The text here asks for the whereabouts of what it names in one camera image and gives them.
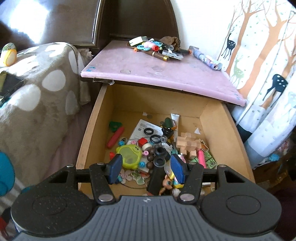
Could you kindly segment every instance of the curtain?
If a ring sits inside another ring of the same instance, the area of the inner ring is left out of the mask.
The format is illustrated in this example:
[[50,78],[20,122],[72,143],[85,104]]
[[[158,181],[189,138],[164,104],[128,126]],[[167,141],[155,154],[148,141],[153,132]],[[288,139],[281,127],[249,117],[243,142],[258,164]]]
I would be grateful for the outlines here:
[[217,60],[247,99],[229,109],[255,167],[296,124],[296,10],[286,0],[232,3]]

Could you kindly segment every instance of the pink bed sheet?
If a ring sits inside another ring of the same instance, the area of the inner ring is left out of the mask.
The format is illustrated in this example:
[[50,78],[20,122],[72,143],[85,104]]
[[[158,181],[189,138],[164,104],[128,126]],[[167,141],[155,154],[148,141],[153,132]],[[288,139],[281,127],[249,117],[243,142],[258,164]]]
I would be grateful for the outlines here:
[[91,116],[90,103],[82,106],[70,124],[66,136],[53,155],[51,164],[44,179],[60,170],[67,164],[76,164],[83,136]]

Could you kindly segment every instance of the white polka dot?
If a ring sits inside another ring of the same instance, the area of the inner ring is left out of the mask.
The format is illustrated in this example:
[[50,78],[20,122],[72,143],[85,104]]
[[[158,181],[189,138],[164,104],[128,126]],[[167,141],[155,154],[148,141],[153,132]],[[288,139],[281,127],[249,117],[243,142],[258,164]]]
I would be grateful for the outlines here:
[[71,65],[72,71],[73,71],[75,74],[78,74],[78,66],[77,66],[76,56],[75,56],[75,53],[74,53],[73,50],[71,50],[71,51],[69,52],[69,62],[70,62],[70,65]]
[[24,75],[26,72],[39,65],[37,61],[33,61],[35,58],[36,55],[24,58],[10,66],[7,71],[11,74],[16,74],[17,76]]
[[36,49],[38,49],[38,48],[39,48],[39,46],[31,47],[31,48],[27,49],[27,51],[24,52],[24,54],[26,54],[26,53],[31,53],[31,52],[35,51]]
[[78,112],[78,103],[73,91],[69,91],[66,97],[66,114],[73,115]]
[[31,111],[38,105],[41,91],[36,85],[25,85],[11,95],[8,104],[19,107],[25,111]]
[[64,48],[67,46],[66,43],[61,43],[61,44],[53,44],[53,45],[49,45],[45,52],[48,52],[48,51],[53,51],[52,53],[50,53],[49,57],[55,57],[55,56],[58,56],[60,55],[63,51],[64,51]]
[[84,63],[80,53],[78,53],[78,73],[80,73],[83,69],[84,69]]
[[49,91],[59,91],[66,83],[66,77],[60,69],[51,71],[42,81],[42,86]]

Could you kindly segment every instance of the pink marker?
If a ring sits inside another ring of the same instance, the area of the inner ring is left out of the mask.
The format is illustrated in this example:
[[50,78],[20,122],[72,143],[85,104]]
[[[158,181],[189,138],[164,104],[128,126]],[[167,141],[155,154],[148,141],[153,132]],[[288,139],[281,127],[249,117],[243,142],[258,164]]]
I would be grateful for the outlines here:
[[198,163],[203,165],[204,168],[207,168],[206,164],[205,164],[205,156],[203,154],[203,150],[198,150]]

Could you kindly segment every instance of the wooden drawer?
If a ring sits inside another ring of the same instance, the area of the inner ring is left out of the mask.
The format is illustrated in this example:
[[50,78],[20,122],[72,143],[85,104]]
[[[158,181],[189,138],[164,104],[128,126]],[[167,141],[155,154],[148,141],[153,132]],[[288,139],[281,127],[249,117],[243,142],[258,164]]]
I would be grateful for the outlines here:
[[[254,181],[253,172],[242,140],[224,103],[197,95],[159,90],[147,87],[103,84],[92,111],[81,144],[76,168],[88,168],[97,162],[109,161],[111,150],[106,142],[111,137],[110,121],[123,124],[123,137],[129,138],[140,119],[159,125],[171,113],[179,114],[179,133],[194,133],[198,127],[210,152],[218,164],[226,164]],[[129,186],[139,187],[129,182]],[[111,185],[116,197],[142,195],[145,189],[131,189],[123,185]],[[85,194],[91,193],[88,183],[81,185]]]

